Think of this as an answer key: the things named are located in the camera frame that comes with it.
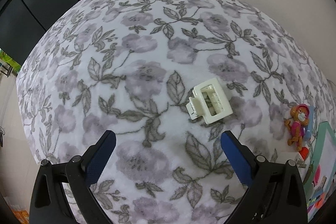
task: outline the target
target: bed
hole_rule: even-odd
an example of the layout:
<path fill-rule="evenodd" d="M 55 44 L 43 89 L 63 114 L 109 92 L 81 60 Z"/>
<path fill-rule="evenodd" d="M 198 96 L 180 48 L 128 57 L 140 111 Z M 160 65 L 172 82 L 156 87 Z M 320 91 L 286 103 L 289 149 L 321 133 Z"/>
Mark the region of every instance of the bed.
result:
<path fill-rule="evenodd" d="M 207 125 L 185 105 L 213 77 L 234 113 Z M 290 108 L 314 106 L 308 170 L 319 124 L 336 128 L 333 84 L 241 0 L 81 0 L 41 38 L 16 84 L 36 162 L 66 162 L 106 129 L 116 133 L 91 186 L 114 223 L 223 223 L 246 191 L 222 153 L 224 130 L 276 161 L 296 149 L 284 125 Z"/>

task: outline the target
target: plush blanket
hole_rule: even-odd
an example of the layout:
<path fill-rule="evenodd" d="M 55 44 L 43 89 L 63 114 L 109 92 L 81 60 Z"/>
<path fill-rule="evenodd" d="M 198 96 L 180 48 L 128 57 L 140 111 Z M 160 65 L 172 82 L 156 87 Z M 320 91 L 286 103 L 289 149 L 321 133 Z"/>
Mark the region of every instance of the plush blanket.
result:
<path fill-rule="evenodd" d="M 185 105 L 213 77 L 234 113 L 207 125 Z M 36 162 L 69 161 L 116 133 L 91 186 L 114 223 L 223 223 L 246 190 L 221 150 L 224 130 L 276 161 L 296 151 L 290 107 L 314 105 L 309 165 L 319 123 L 336 124 L 335 94 L 314 61 L 240 0 L 81 0 L 33 49 L 17 94 Z"/>

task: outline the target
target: leaf pattern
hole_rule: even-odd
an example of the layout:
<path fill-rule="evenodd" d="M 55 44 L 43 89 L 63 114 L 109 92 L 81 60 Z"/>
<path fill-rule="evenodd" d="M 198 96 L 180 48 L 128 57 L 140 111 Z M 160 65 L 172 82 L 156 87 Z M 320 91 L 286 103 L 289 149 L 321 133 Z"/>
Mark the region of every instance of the leaf pattern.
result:
<path fill-rule="evenodd" d="M 230 94 L 234 113 L 207 125 L 189 119 L 186 104 L 193 87 L 213 77 Z M 225 130 L 243 144 L 258 135 L 251 148 L 276 161 L 287 143 L 269 138 L 286 139 L 290 107 L 314 105 L 309 161 L 318 124 L 336 127 L 332 85 L 314 61 L 280 25 L 240 0 L 81 0 L 41 38 L 16 86 L 37 162 L 83 153 L 107 129 L 119 144 L 137 143 L 125 150 L 130 172 L 115 169 L 115 155 L 91 186 L 114 223 L 130 224 L 148 204 L 148 223 L 184 223 L 180 215 L 192 217 L 214 202 L 233 210 L 242 193 L 221 150 Z M 141 157 L 132 156 L 137 152 Z M 219 209 L 204 222 L 224 214 Z"/>
<path fill-rule="evenodd" d="M 205 170 L 211 169 L 211 155 L 208 148 L 201 144 L 193 134 L 187 132 L 187 140 L 185 142 L 185 151 L 193 161 L 193 163 Z"/>
<path fill-rule="evenodd" d="M 185 87 L 182 78 L 177 71 L 174 71 L 167 80 L 167 93 L 175 104 L 179 104 L 184 96 L 184 92 Z"/>

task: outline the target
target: toy figure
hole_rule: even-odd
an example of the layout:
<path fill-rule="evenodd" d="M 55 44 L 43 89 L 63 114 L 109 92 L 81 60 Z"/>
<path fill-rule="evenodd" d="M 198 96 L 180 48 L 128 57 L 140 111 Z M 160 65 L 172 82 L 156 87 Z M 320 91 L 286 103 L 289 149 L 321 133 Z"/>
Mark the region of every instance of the toy figure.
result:
<path fill-rule="evenodd" d="M 293 142 L 296 142 L 296 151 L 301 151 L 302 138 L 305 134 L 304 127 L 309 124 L 309 107 L 306 104 L 294 106 L 291 108 L 290 114 L 294 120 L 293 124 L 290 125 L 290 119 L 285 121 L 285 125 L 288 127 L 288 130 L 292 135 L 292 138 L 288 140 L 288 145 L 290 146 Z"/>

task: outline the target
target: bolt head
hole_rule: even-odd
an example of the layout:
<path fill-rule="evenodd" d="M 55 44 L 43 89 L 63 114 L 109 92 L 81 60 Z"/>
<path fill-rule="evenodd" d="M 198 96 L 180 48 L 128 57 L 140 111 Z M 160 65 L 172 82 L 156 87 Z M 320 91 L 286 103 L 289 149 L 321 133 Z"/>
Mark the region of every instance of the bolt head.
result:
<path fill-rule="evenodd" d="M 41 166 L 46 166 L 49 163 L 49 160 L 44 159 L 41 161 Z"/>
<path fill-rule="evenodd" d="M 76 155 L 76 156 L 72 157 L 71 161 L 72 162 L 79 162 L 81 159 L 82 159 L 82 157 L 80 155 Z"/>
<path fill-rule="evenodd" d="M 265 159 L 265 157 L 264 156 L 262 156 L 262 155 L 258 155 L 257 156 L 257 161 L 258 162 L 264 162 L 266 159 Z"/>
<path fill-rule="evenodd" d="M 289 164 L 290 166 L 295 166 L 295 165 L 296 165 L 295 161 L 293 161 L 293 160 L 289 160 L 289 161 L 288 161 L 288 164 Z"/>

